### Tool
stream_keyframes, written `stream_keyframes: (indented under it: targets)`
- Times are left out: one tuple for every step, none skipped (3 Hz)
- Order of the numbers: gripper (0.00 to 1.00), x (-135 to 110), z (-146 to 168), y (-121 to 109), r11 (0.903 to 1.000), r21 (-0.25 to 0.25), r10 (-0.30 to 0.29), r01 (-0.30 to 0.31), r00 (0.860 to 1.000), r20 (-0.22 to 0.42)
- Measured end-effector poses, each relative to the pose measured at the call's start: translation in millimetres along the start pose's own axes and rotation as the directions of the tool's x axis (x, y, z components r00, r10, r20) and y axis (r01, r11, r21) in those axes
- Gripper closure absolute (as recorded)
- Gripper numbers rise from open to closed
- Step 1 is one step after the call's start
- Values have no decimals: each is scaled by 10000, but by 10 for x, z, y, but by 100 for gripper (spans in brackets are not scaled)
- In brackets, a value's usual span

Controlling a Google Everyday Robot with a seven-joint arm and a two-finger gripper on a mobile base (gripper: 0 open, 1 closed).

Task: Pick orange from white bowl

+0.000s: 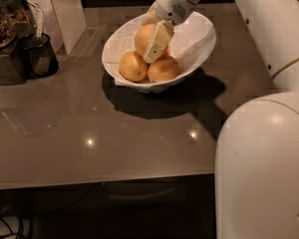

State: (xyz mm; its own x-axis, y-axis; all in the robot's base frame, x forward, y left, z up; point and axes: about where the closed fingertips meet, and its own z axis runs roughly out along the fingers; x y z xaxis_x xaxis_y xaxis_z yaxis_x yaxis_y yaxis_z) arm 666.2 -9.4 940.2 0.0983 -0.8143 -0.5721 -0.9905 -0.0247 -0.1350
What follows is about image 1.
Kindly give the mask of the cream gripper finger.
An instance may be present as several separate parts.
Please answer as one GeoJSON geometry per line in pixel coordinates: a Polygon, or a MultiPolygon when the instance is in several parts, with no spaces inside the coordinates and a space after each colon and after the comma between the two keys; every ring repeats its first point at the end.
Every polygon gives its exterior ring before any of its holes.
{"type": "Polygon", "coordinates": [[[149,43],[144,54],[144,60],[151,64],[159,59],[166,51],[173,35],[174,26],[170,21],[162,20],[155,23],[150,30],[149,43]]]}
{"type": "Polygon", "coordinates": [[[156,14],[156,3],[153,3],[148,11],[142,17],[142,24],[156,24],[160,21],[160,17],[156,14]]]}

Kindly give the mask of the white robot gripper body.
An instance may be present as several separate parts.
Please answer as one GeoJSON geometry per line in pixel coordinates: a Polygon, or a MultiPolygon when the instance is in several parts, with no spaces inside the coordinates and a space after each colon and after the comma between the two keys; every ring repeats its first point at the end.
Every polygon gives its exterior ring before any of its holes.
{"type": "Polygon", "coordinates": [[[155,13],[160,20],[182,24],[192,13],[194,0],[155,0],[155,13]]]}

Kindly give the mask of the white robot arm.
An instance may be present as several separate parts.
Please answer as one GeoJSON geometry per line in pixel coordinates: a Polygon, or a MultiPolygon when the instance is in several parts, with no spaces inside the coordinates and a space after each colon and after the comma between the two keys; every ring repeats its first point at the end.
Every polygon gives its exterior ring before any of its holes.
{"type": "Polygon", "coordinates": [[[235,110],[217,141],[217,239],[299,239],[299,0],[234,0],[277,92],[235,110]]]}

